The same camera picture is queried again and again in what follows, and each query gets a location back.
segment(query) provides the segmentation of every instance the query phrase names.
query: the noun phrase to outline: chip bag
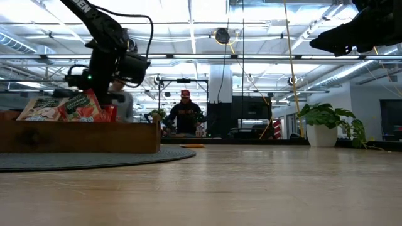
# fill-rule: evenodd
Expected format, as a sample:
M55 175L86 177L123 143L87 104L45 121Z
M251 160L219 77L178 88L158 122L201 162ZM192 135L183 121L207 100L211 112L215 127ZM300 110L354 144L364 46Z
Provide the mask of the chip bag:
M58 121L58 108L66 103L68 98L35 97L26 105L17 118L18 121Z
M93 90L72 97L59 108L67 122L103 122L102 109Z

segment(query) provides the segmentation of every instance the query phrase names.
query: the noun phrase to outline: black equipment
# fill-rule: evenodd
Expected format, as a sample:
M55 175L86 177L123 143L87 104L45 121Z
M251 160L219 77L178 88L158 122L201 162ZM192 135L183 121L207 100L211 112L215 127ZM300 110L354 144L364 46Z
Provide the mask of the black equipment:
M271 119L271 97L265 97L267 105L262 97L232 97L233 119Z
M135 83L139 86L149 66L148 53L153 35L152 20L148 16L113 13L91 4L88 0L61 0L61 2L82 20L94 37L85 45L92 49L89 67L73 66L87 69L83 70L81 76L76 76L71 75L72 67L65 77L68 86L76 86L82 90L93 89L100 104L111 103L107 90L114 80ZM117 16L148 18L151 22L151 38L146 57L136 54L136 44L130 41L127 29L122 28L117 21L98 9Z
M349 54L355 46L359 53L375 46L402 42L402 0L352 0L359 14L349 23L323 32L310 46L333 53Z
M219 42L220 44L228 44L229 40L231 39L231 36L227 32L226 28L218 28L216 31L215 35L216 41Z

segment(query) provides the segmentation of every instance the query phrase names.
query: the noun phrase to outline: gray rug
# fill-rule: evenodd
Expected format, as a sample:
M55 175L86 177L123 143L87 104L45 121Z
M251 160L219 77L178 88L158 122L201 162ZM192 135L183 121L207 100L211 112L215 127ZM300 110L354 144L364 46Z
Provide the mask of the gray rug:
M161 147L156 154L0 153L0 172L78 170L161 163L195 156L184 148Z

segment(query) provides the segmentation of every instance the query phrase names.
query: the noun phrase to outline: wooden crate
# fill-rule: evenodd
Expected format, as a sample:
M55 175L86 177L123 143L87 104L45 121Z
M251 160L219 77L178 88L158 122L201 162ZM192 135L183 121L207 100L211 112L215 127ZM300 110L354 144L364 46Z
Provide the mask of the wooden crate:
M159 115L153 122L0 121L0 153L157 153Z

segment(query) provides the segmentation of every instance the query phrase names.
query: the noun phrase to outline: robotic arm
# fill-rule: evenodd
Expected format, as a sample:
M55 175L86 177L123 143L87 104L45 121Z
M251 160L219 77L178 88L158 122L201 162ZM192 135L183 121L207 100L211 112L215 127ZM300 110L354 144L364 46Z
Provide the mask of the robotic arm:
M112 19L102 9L88 0L61 0L82 20L94 37L85 47L92 49L89 68L81 76L67 75L68 86L93 89L101 104L110 104L107 91L110 82L118 79L140 85L149 66L148 59L127 52L129 35L127 29Z
M402 0L352 0L359 14L349 23L323 32L310 46L333 53L349 54L355 46L359 53L375 46L402 42Z

